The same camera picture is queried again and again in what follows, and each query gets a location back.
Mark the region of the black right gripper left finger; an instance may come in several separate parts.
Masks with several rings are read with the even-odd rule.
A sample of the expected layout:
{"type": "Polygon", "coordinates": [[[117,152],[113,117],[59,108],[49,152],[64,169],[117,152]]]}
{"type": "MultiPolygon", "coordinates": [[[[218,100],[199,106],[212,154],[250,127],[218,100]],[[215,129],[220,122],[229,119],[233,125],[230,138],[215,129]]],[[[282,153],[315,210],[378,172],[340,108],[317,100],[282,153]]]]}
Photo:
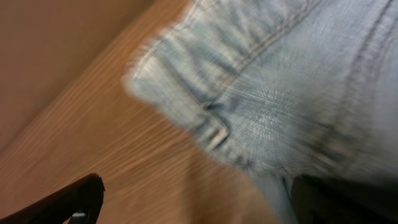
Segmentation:
{"type": "Polygon", "coordinates": [[[53,194],[1,219],[1,224],[96,224],[105,187],[89,174],[53,194]]]}

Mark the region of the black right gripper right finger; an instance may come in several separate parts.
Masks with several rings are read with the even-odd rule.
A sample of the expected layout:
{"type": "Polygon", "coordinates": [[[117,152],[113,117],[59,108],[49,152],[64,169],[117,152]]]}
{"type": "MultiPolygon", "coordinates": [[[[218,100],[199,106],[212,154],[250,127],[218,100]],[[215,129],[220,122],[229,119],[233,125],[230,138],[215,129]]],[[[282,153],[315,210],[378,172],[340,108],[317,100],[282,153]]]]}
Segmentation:
{"type": "Polygon", "coordinates": [[[397,224],[397,190],[300,176],[292,186],[299,224],[397,224]]]}

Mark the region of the light blue denim shorts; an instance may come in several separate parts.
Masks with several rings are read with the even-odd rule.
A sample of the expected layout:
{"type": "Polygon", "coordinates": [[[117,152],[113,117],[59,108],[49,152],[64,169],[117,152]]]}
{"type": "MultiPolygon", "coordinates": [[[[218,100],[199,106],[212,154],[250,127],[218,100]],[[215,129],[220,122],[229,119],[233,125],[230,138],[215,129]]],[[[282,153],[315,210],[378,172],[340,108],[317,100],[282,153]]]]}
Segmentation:
{"type": "Polygon", "coordinates": [[[397,190],[396,1],[195,1],[124,86],[252,176],[279,223],[300,175],[397,190]]]}

